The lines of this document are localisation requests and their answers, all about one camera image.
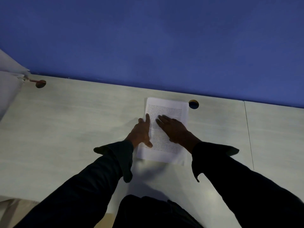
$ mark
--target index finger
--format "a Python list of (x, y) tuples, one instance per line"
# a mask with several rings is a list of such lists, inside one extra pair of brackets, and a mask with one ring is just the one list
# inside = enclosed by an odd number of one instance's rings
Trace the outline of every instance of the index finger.
[(146, 114), (146, 122), (150, 124), (150, 115)]

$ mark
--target dark sleeve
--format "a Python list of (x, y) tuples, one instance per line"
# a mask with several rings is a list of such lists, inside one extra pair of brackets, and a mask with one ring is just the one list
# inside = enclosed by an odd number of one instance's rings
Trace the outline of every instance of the dark sleeve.
[(230, 157), (238, 149), (208, 142), (192, 151), (192, 170), (211, 181), (242, 227), (304, 227), (304, 204), (294, 194)]
[(15, 227), (94, 227), (104, 216), (119, 179), (132, 179), (130, 141), (95, 148), (103, 154), (34, 207)]

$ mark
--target white paper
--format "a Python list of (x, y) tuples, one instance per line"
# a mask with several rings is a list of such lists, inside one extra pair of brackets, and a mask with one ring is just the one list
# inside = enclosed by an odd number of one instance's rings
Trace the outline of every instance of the white paper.
[(187, 126), (188, 103), (183, 101), (171, 101), (159, 98), (148, 98), (146, 113), (150, 115), (150, 141), (152, 148), (141, 143), (137, 150), (137, 157), (152, 161), (160, 161), (184, 165), (186, 150), (179, 144), (169, 141), (169, 137), (158, 126), (155, 119), (158, 115), (166, 115), (182, 122)]

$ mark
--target person's left hand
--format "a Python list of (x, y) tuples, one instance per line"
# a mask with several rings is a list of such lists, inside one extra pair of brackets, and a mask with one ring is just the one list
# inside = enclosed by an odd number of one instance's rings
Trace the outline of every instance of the person's left hand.
[(125, 140), (131, 141), (134, 148), (141, 142), (145, 143), (147, 147), (151, 148), (153, 145), (150, 142), (149, 129), (150, 116), (149, 114), (146, 114), (146, 121), (144, 122), (142, 118), (138, 119), (138, 124), (134, 126), (133, 130), (129, 133)]

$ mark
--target person's right arm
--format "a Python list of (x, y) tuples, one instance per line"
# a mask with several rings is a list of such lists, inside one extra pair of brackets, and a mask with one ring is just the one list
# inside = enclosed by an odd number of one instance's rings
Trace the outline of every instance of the person's right arm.
[(230, 156), (238, 149), (202, 142), (176, 119), (159, 116), (157, 124), (192, 154), (195, 178), (211, 181), (242, 227), (304, 227), (304, 203), (273, 181)]

